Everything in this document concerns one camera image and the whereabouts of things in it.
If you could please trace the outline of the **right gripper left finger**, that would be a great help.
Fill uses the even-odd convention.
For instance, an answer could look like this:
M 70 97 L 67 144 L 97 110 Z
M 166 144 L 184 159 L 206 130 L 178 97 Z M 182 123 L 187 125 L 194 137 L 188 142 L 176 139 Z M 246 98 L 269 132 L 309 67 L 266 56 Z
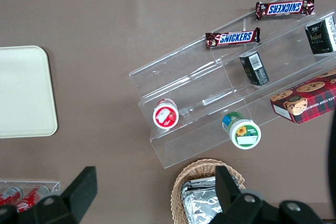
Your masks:
M 80 223 L 98 192 L 97 170 L 85 167 L 60 194 L 42 199 L 33 207 L 35 223 Z

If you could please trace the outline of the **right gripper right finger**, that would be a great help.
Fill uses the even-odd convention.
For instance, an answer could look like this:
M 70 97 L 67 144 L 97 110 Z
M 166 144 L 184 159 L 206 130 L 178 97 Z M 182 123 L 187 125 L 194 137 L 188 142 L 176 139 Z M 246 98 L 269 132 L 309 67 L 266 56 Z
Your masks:
M 251 193 L 242 193 L 225 166 L 216 166 L 215 189 L 222 212 L 212 223 L 260 223 L 262 200 Z

